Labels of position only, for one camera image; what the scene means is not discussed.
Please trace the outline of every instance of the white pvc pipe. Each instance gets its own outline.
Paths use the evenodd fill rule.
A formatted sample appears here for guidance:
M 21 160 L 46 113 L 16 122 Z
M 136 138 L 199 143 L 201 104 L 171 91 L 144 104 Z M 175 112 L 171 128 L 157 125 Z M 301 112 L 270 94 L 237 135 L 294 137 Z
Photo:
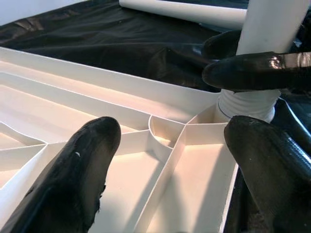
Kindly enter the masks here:
M 246 17 L 245 9 L 162 0 L 119 0 L 119 4 L 135 10 L 234 30 L 240 30 L 243 27 Z
M 310 0 L 250 0 L 237 55 L 287 52 L 304 19 Z M 236 93 L 222 90 L 215 121 L 246 115 L 270 122 L 278 90 Z

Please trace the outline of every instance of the black tarp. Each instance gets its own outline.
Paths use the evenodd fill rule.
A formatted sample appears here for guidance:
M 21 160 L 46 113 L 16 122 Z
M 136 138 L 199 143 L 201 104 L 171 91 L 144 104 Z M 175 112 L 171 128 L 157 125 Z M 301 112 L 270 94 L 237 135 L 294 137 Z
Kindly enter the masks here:
M 247 0 L 174 0 L 247 8 Z M 0 46 L 105 68 L 147 79 L 217 92 L 202 81 L 209 60 L 203 43 L 219 32 L 196 23 L 119 7 L 117 0 L 89 0 L 0 27 Z M 283 95 L 310 130 L 305 95 Z M 226 232 L 264 229 L 262 216 L 238 174 Z

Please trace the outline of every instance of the white plastic panel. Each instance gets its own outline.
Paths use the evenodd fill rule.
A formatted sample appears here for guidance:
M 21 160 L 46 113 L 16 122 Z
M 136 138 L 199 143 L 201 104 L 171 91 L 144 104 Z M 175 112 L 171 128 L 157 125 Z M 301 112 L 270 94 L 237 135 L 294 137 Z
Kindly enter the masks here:
M 236 164 L 218 96 L 0 48 L 0 228 L 71 135 L 111 116 L 121 144 L 89 232 L 221 232 Z

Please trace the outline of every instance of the gloved hand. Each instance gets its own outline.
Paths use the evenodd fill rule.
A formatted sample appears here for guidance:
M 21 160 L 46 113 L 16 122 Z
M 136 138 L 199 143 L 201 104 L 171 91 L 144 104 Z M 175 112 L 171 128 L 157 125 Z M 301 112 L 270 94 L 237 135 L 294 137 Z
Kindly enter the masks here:
M 306 51 L 311 40 L 302 41 L 295 52 L 234 56 L 239 36 L 223 33 L 205 43 L 203 55 L 219 60 L 204 69 L 207 84 L 235 92 L 311 90 L 311 52 Z M 311 134 L 288 104 L 278 100 L 271 124 L 235 116 L 224 135 L 269 229 L 311 232 Z

